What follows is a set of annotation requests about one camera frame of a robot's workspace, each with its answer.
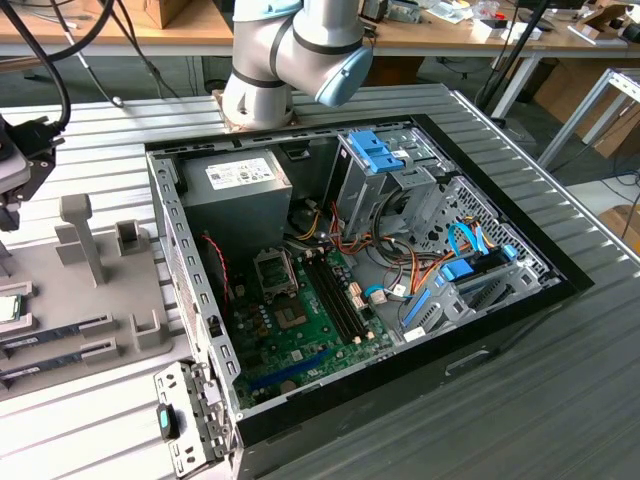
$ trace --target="slotted metal surface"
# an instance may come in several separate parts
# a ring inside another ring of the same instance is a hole
[[[294,98],[308,125],[429,114],[596,286],[492,363],[265,478],[635,478],[640,267],[629,253],[443,86],[362,89],[339,110]],[[17,123],[55,117],[58,110],[29,107],[3,115]],[[78,105],[58,168],[23,207],[21,230],[2,240],[9,246],[52,241],[60,223],[58,197],[83,192],[91,195],[94,231],[136,218],[155,237],[142,143],[221,132],[208,98],[128,102],[125,110]],[[159,245],[154,248],[179,333],[174,292]],[[2,478],[171,478],[151,375],[187,355],[179,335],[163,357],[1,402]]]

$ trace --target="wooden desk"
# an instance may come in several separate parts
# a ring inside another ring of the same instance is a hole
[[[513,6],[506,2],[502,2],[502,5],[500,11],[512,19]],[[552,23],[556,29],[544,32],[540,40],[529,41],[521,56],[544,53],[546,57],[640,57],[640,44],[629,48],[594,47],[569,32],[567,26],[570,22],[553,20]],[[419,24],[383,20],[378,25],[375,51],[376,55],[383,56],[454,56],[450,53],[454,50],[458,56],[465,57],[488,57],[500,53],[504,40],[497,38],[484,41],[475,37],[472,31],[471,21],[453,25],[423,11],[422,23]],[[514,43],[507,47],[507,52]]]
[[[26,9],[16,8],[31,33],[48,51],[56,51],[68,46],[57,23],[48,22],[28,15]],[[39,13],[53,15],[51,9],[37,9]],[[82,11],[81,0],[64,5],[65,15],[86,13]],[[97,14],[90,21],[70,19],[78,24],[74,30],[76,38],[82,37],[97,20]],[[185,10],[163,30],[135,26],[138,42],[147,55],[231,55],[233,33],[211,0],[192,0]],[[135,55],[118,26],[111,20],[107,22],[100,35],[83,50],[86,55]],[[0,14],[0,55],[32,55],[24,41],[7,18]]]
[[[507,18],[513,17],[513,6],[503,2],[501,11]],[[81,11],[80,0],[65,5],[68,14]],[[67,45],[58,25],[21,13],[27,26],[47,51],[56,51]],[[493,57],[504,44],[501,39],[480,41],[472,35],[469,21],[453,25],[426,12],[421,24],[409,25],[383,21],[378,25],[378,38],[374,54],[378,56],[414,57]],[[80,37],[93,21],[77,22]],[[555,21],[556,30],[546,32],[538,41],[531,41],[523,49],[525,58],[513,76],[502,100],[493,112],[504,117],[522,90],[538,62],[544,57],[564,58],[640,58],[640,45],[627,48],[594,47],[567,30],[568,22]],[[211,0],[193,0],[191,4],[164,30],[136,27],[136,34],[147,55],[231,55],[233,34]],[[98,38],[84,50],[86,55],[135,55],[134,50],[113,22],[107,23]],[[4,16],[0,15],[0,54],[31,55],[22,38]]]

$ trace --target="desk clutter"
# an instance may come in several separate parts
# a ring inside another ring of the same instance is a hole
[[[379,23],[431,23],[434,17],[454,25],[472,25],[473,40],[491,38],[515,43],[530,22],[535,27],[527,41],[544,38],[545,32],[565,30],[595,46],[621,46],[640,43],[640,6],[630,0],[516,0],[498,2],[480,0],[364,0],[360,16]],[[542,8],[534,18],[533,10]]]

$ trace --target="power cable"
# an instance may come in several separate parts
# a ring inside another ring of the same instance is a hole
[[[187,62],[187,78],[189,80],[189,88],[191,89],[191,95],[196,96],[196,92],[193,89],[193,82],[191,81],[191,64],[189,63],[189,57],[184,57],[184,61]]]
[[[98,0],[98,1],[102,5],[106,6],[107,1],[113,2],[114,0]],[[144,53],[142,53],[142,50],[140,49],[140,45],[138,44],[138,39],[136,38],[136,32],[133,26],[133,22],[131,21],[131,17],[129,16],[129,12],[124,6],[124,3],[122,2],[122,0],[115,0],[115,1],[118,2],[118,5],[122,10],[122,14],[124,15],[124,19],[127,22],[127,27],[129,28],[129,30],[127,31],[127,28],[124,26],[120,18],[118,18],[118,15],[113,9],[111,10],[111,18],[113,18],[113,21],[116,22],[116,25],[118,25],[118,28],[120,29],[120,31],[127,38],[127,40],[129,41],[133,49],[136,51],[136,53],[140,57],[144,66],[149,71],[149,74],[151,75],[151,77],[153,78],[156,84],[158,97],[164,99],[164,95],[162,94],[162,87],[164,86],[171,93],[171,95],[173,95],[175,98],[180,98],[180,95],[178,95],[175,92],[175,90],[173,90],[173,88],[171,88],[167,84],[167,82],[164,81],[164,79],[162,78],[162,75],[160,74],[160,70],[158,70],[158,68],[144,55]]]
[[[46,55],[47,60],[51,63],[64,60],[65,58],[69,58],[75,55],[76,53],[81,51],[83,48],[85,48],[87,45],[89,45],[91,42],[93,42],[93,40],[98,36],[98,34],[104,28],[105,24],[107,23],[107,20],[109,20],[109,15],[111,15],[111,12],[113,11],[113,4],[115,1],[116,0],[104,0],[103,2],[101,0],[100,3],[103,6],[103,10],[100,16],[98,17],[98,20],[96,21],[95,25],[91,27],[91,30],[89,30],[89,32],[84,37],[82,37],[78,42],[76,42],[75,45],[69,46],[63,50],[60,50],[59,52],[52,53],[51,55]],[[8,0],[0,0],[0,4],[8,5]],[[27,60],[33,60],[33,57],[20,57],[20,58],[14,58],[11,60],[1,60],[0,69],[6,71],[11,69],[13,66],[17,66],[19,67],[19,69],[36,66],[36,65],[25,66],[24,64]]]
[[[47,54],[44,52],[38,41],[31,35],[31,32],[26,27],[26,25],[20,19],[20,16],[15,12],[13,7],[6,0],[0,0],[0,8],[7,16],[9,21],[13,24],[14,28],[18,31],[22,39],[29,45],[29,48],[33,50],[33,53],[36,55],[38,60],[42,62],[44,67],[51,75],[53,83],[56,85],[58,89],[58,93],[60,94],[60,103],[62,106],[62,111],[60,112],[60,118],[57,121],[54,121],[51,124],[51,127],[57,131],[57,133],[62,133],[64,129],[67,127],[69,123],[69,119],[71,118],[71,101],[69,99],[69,91],[62,81],[62,77],[60,73],[47,58]]]
[[[638,196],[633,202],[633,205],[631,205],[631,210],[629,211],[629,216],[627,217],[627,224],[624,226],[624,230],[622,231],[622,236],[620,237],[621,240],[624,240],[624,237],[627,234],[627,231],[629,230],[629,225],[631,225],[631,220],[633,219],[633,214],[636,211],[636,207],[638,206],[639,201],[640,201],[640,193],[638,193]]]
[[[502,57],[504,57],[504,52],[507,49],[507,45],[509,45],[509,40],[511,40],[511,34],[513,33],[513,27],[516,24],[516,21],[518,20],[518,6],[516,6],[515,10],[513,11],[513,19],[511,20],[511,26],[509,27],[509,33],[507,33],[507,39],[504,41],[504,45],[502,46],[502,50],[500,51],[500,55],[498,55],[498,58],[496,59],[496,66],[498,67],[497,69],[494,69],[493,67],[491,67],[491,72],[489,72],[489,76],[487,77],[487,79],[484,82],[484,85],[482,86],[482,88],[480,90],[478,90],[478,93],[476,93],[475,98],[473,99],[473,103],[475,105],[478,104],[478,97],[480,97],[481,95],[484,95],[484,92],[486,91],[487,87],[489,86],[489,83],[491,82],[491,79],[493,78],[493,75],[500,71],[501,67],[500,67],[500,62],[502,61]]]
[[[588,144],[586,144],[578,153],[576,153],[573,157],[569,158],[568,160],[566,160],[564,163],[561,163],[560,165],[549,169],[549,173],[553,174],[555,172],[557,172],[558,170],[560,170],[561,168],[566,167],[567,165],[569,165],[570,163],[574,162],[576,159],[580,158],[580,156],[587,151],[588,148],[593,147],[596,143],[600,143],[601,141],[609,138],[611,135],[613,135],[616,132],[619,132],[623,127],[625,127],[626,125],[629,124],[629,122],[633,119],[635,119],[638,114],[640,114],[640,111],[634,113],[633,115],[631,115],[631,117],[627,118],[627,120],[622,123],[621,125],[619,125],[617,128],[609,128],[609,130],[607,130],[606,132],[602,133],[602,135],[600,135],[597,138],[594,138],[593,140],[591,140]]]
[[[191,56],[191,68],[193,70],[193,76],[195,77],[193,80],[193,84],[196,88],[196,96],[200,94],[198,91],[198,70],[196,70],[196,57]]]
[[[58,23],[60,23],[60,26],[62,27],[62,30],[64,31],[64,34],[67,37],[67,40],[69,41],[69,43],[71,45],[73,45],[75,43],[75,39],[73,38],[73,34],[71,33],[71,30],[69,29],[69,26],[67,25],[67,22],[65,21],[64,16],[62,15],[62,12],[60,11],[60,7],[55,2],[55,0],[50,0],[50,1],[51,1],[51,7],[53,8],[53,10],[54,10],[54,12],[56,14],[56,17],[58,18]],[[91,68],[91,66],[85,60],[84,55],[82,54],[82,52],[76,53],[76,56],[78,57],[78,60],[80,60],[80,63],[85,68],[85,70],[89,74],[89,77],[91,77],[91,80],[93,81],[94,85],[98,88],[98,90],[100,91],[102,96],[104,98],[106,98],[107,101],[110,102],[114,107],[123,108],[124,107],[124,103],[122,102],[120,97],[111,97],[111,96],[109,96],[109,94],[107,94],[106,90],[102,86],[102,83],[100,83],[100,80],[98,80],[98,77],[93,72],[93,69]]]

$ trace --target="side panel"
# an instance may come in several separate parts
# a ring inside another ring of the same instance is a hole
[[[336,438],[389,414],[420,396],[488,361],[523,328],[536,319],[524,319],[475,341],[393,382],[343,403],[281,434],[245,449],[237,465],[238,480],[257,479]]]

